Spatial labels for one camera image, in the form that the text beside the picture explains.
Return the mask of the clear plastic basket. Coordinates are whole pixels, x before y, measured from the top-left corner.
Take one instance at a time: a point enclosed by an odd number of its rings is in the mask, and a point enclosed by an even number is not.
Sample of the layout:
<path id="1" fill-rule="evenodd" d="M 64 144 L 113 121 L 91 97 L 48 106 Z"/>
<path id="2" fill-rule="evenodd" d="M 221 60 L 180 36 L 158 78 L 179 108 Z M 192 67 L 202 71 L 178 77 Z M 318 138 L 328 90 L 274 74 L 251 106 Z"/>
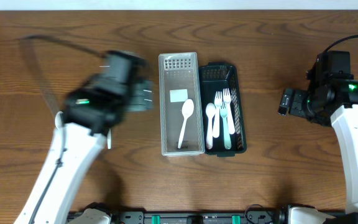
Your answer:
<path id="1" fill-rule="evenodd" d="M 160 54 L 158 65 L 162 155 L 203 154 L 204 131 L 197 53 Z M 193 100 L 194 111 L 186 122 L 183 143 L 178 149 L 183 124 L 181 109 L 187 99 Z"/>

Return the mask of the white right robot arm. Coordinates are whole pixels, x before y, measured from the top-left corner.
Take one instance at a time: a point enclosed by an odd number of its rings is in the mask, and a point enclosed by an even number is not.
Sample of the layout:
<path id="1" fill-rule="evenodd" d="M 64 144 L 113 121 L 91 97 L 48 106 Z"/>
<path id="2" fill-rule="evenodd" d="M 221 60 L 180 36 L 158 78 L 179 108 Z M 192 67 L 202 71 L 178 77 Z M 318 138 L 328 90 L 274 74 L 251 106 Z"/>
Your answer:
<path id="1" fill-rule="evenodd" d="M 289 209 L 287 223 L 358 223 L 358 84 L 284 90 L 278 113 L 332 127 L 341 150 L 346 180 L 345 214 L 335 217 L 315 208 Z"/>

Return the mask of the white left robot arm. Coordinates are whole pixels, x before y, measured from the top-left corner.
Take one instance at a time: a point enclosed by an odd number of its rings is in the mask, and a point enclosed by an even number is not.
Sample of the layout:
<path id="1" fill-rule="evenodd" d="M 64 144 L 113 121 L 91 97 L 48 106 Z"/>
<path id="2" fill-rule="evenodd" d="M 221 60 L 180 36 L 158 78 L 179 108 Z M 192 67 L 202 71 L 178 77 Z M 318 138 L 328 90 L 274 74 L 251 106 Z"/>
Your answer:
<path id="1" fill-rule="evenodd" d="M 144 78 L 96 75 L 66 95 L 46 160 L 16 223 L 66 222 L 91 164 L 111 145 L 111 129 L 126 112 L 151 109 L 150 86 Z"/>

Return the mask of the white plastic fork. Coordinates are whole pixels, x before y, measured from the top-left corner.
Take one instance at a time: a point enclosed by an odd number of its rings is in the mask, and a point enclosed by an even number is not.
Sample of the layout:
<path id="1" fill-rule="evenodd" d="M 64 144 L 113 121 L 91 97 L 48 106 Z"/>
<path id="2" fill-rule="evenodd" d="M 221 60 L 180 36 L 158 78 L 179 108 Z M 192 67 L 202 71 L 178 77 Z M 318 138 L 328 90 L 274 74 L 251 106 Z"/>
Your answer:
<path id="1" fill-rule="evenodd" d="M 217 91 L 214 97 L 214 105 L 215 105 L 215 115 L 213 122 L 213 137 L 218 138 L 220 133 L 220 108 L 223 104 L 223 93 L 221 91 Z"/>
<path id="2" fill-rule="evenodd" d="M 229 88 L 225 88 L 223 90 L 223 101 L 225 102 L 227 108 L 227 125 L 228 125 L 229 134 L 234 134 L 235 127 L 234 127 L 234 121 L 231 112 L 231 94 Z"/>
<path id="3" fill-rule="evenodd" d="M 220 108 L 220 116 L 222 118 L 223 121 L 223 140 L 224 140 L 224 147 L 225 149 L 229 150 L 232 147 L 231 144 L 231 137 L 229 134 L 229 128 L 228 128 L 228 123 L 227 123 L 227 107 L 226 104 L 223 103 L 221 108 Z"/>

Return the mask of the white plastic spoon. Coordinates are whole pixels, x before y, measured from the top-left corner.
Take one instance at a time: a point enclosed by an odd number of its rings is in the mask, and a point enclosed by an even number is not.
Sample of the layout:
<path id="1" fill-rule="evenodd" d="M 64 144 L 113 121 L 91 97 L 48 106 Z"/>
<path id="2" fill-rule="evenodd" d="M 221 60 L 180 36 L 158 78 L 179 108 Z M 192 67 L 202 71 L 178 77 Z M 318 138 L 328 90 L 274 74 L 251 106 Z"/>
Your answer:
<path id="1" fill-rule="evenodd" d="M 109 129 L 108 134 L 107 134 L 107 147 L 108 147 L 108 149 L 112 148 L 112 133 L 111 133 L 111 129 Z"/>
<path id="2" fill-rule="evenodd" d="M 60 129 L 63 127 L 63 121 L 62 121 L 63 112 L 59 111 L 55 116 L 55 127 L 57 129 Z"/>
<path id="3" fill-rule="evenodd" d="M 177 148 L 180 149 L 181 145 L 183 143 L 183 138 L 184 138 L 184 134 L 185 134 L 185 129 L 186 129 L 186 122 L 188 120 L 188 118 L 193 114 L 194 111 L 194 102 L 192 99 L 187 99 L 181 109 L 181 113 L 183 115 L 183 124 L 181 127 L 181 131 L 180 131 L 180 136 L 179 136 L 179 140 L 178 140 L 178 146 Z"/>
<path id="4" fill-rule="evenodd" d="M 207 133 L 206 133 L 206 147 L 211 149 L 213 147 L 213 118 L 215 115 L 216 107 L 213 103 L 206 105 L 206 116 L 208 119 Z"/>

